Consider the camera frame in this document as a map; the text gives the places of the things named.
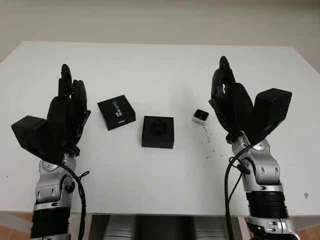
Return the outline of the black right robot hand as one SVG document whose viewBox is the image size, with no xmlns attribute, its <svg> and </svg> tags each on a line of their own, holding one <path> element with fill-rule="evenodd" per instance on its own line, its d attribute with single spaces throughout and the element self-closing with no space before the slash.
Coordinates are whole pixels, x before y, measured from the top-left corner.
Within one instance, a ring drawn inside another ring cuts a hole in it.
<svg viewBox="0 0 320 240">
<path fill-rule="evenodd" d="M 227 143 L 233 143 L 251 119 L 253 103 L 246 88 L 236 82 L 225 56 L 220 58 L 219 67 L 213 74 L 209 104 L 219 123 L 227 131 Z"/>
</svg>

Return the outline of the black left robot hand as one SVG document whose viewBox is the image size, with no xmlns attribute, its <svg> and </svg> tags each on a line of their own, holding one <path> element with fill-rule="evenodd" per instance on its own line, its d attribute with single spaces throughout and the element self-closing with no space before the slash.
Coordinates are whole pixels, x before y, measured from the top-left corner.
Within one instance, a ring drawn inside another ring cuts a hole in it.
<svg viewBox="0 0 320 240">
<path fill-rule="evenodd" d="M 80 155 L 77 144 L 90 114 L 84 82 L 72 79 L 71 70 L 64 63 L 58 79 L 58 95 L 52 99 L 47 114 L 64 153 Z"/>
</svg>

